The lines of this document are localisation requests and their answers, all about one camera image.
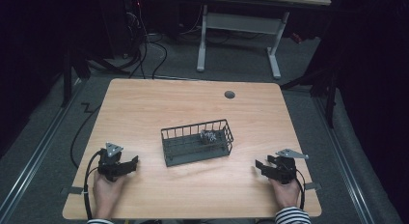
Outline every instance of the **wire basket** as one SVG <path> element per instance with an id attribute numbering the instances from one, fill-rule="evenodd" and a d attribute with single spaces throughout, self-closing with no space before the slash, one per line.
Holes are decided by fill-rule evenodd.
<path id="1" fill-rule="evenodd" d="M 166 166 L 230 155 L 232 132 L 227 120 L 161 129 Z"/>

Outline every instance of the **black and white striped sleeve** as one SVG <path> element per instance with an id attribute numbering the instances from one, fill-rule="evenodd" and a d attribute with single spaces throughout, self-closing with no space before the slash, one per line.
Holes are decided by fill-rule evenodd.
<path id="1" fill-rule="evenodd" d="M 114 223 L 105 219 L 91 219 L 87 222 L 87 224 L 114 224 Z"/>
<path id="2" fill-rule="evenodd" d="M 311 220 L 305 211 L 289 207 L 277 212 L 276 224 L 311 224 Z"/>

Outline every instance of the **table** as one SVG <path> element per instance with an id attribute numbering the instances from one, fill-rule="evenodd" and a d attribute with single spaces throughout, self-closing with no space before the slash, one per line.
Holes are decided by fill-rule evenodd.
<path id="1" fill-rule="evenodd" d="M 269 0 L 288 3 L 311 4 L 311 5 L 331 5 L 330 0 Z M 206 51 L 206 30 L 208 28 L 224 29 L 232 31 L 242 31 L 251 33 L 261 33 L 274 35 L 274 40 L 270 47 L 267 47 L 267 57 L 270 62 L 270 68 L 275 79 L 280 79 L 280 69 L 276 59 L 276 51 L 280 39 L 286 28 L 289 12 L 285 11 L 282 18 L 255 17 L 238 14 L 220 14 L 208 13 L 207 5 L 204 5 L 202 17 L 202 36 L 199 46 L 197 71 L 205 70 L 205 51 Z"/>
<path id="2" fill-rule="evenodd" d="M 226 98 L 232 91 L 234 98 Z M 161 129 L 226 119 L 234 141 L 229 156 L 166 167 Z M 82 187 L 91 156 L 106 142 L 124 147 L 122 162 L 139 156 L 127 176 L 114 218 L 272 217 L 272 186 L 255 167 L 268 154 L 301 153 L 280 87 L 273 83 L 114 79 L 109 85 L 73 186 Z M 297 169 L 311 181 L 304 159 Z M 93 182 L 89 181 L 90 201 Z M 83 196 L 69 194 L 66 219 L 86 219 Z M 314 190 L 305 210 L 321 214 Z"/>

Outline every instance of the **desk grommet hole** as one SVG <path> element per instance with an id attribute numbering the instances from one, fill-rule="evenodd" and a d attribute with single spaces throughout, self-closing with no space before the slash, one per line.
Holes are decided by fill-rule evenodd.
<path id="1" fill-rule="evenodd" d="M 225 92 L 225 97 L 228 99 L 232 99 L 235 97 L 235 93 L 233 91 L 226 91 Z"/>

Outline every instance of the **hand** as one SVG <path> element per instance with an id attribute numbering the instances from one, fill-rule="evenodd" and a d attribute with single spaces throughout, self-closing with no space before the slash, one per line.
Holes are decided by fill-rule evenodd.
<path id="1" fill-rule="evenodd" d="M 98 171 L 94 173 L 94 198 L 96 210 L 94 218 L 111 219 L 115 206 L 123 190 L 125 176 L 118 177 L 115 182 L 108 181 Z"/>
<path id="2" fill-rule="evenodd" d="M 274 194 L 276 195 L 276 200 L 280 210 L 287 207 L 297 207 L 300 187 L 296 180 L 292 180 L 287 184 L 281 184 L 273 179 L 268 180 L 274 187 Z"/>

